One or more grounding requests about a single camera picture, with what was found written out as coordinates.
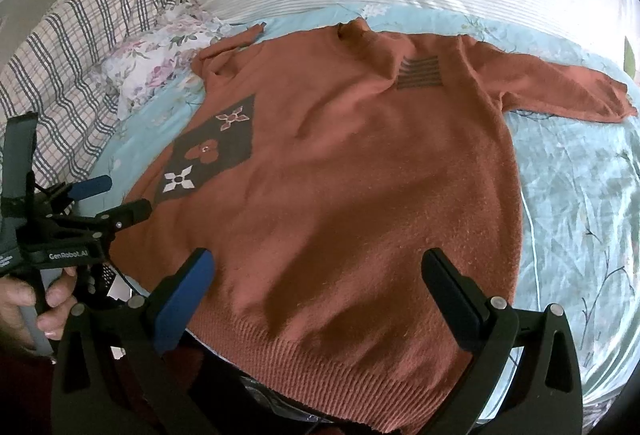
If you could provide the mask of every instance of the pillow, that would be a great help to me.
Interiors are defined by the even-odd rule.
[[[190,70],[200,49],[232,34],[229,24],[191,4],[165,12],[158,26],[125,41],[94,71],[108,89],[119,93],[120,120],[149,101],[165,83]]]

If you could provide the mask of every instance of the finger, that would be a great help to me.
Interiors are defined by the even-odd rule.
[[[69,316],[69,311],[78,300],[74,296],[67,298],[67,300],[57,306],[55,309],[43,312],[38,316],[37,325],[38,328],[47,333],[53,332],[65,326],[66,318]]]
[[[27,282],[13,276],[0,278],[0,302],[19,306],[33,306],[36,293]]]
[[[62,339],[62,335],[65,332],[64,325],[59,329],[52,330],[50,332],[45,332],[44,335],[47,336],[47,339],[53,339],[54,341],[60,341]]]
[[[33,346],[31,334],[24,324],[20,309],[15,305],[0,303],[0,331],[22,346],[29,348]]]
[[[60,277],[47,290],[47,304],[49,304],[49,307],[57,307],[71,296],[76,288],[76,279],[76,275],[69,274],[66,269],[62,272]]]

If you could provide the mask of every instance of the orange sweater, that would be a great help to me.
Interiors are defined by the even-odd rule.
[[[513,299],[520,185],[502,113],[637,112],[604,74],[468,36],[355,20],[241,50],[261,30],[194,60],[205,101],[131,191],[154,212],[113,259],[153,289],[210,249],[196,336],[318,411],[415,433],[469,362],[422,253],[442,248],[485,294]]]

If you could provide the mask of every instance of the handle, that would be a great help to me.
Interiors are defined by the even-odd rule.
[[[146,319],[152,325],[152,342],[159,355],[178,346],[215,274],[213,255],[198,248],[174,275],[164,278],[151,293]]]
[[[487,297],[476,282],[463,276],[437,247],[422,256],[422,280],[435,300],[440,314],[458,346],[476,354],[484,346],[489,321]]]
[[[38,328],[36,320],[40,314],[50,309],[46,300],[47,289],[61,274],[62,269],[43,269],[42,271],[33,271],[29,274],[20,275],[20,278],[31,285],[36,292],[36,304],[34,307],[20,307],[24,324],[33,339],[35,348],[31,352],[34,355],[53,355],[57,348],[58,342],[47,338],[44,332]]]

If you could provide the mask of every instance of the checkered fabric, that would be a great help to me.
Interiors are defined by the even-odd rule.
[[[118,94],[91,67],[156,24],[176,0],[58,0],[0,73],[0,145],[6,121],[40,116],[33,171],[41,185],[83,180],[114,131]]]

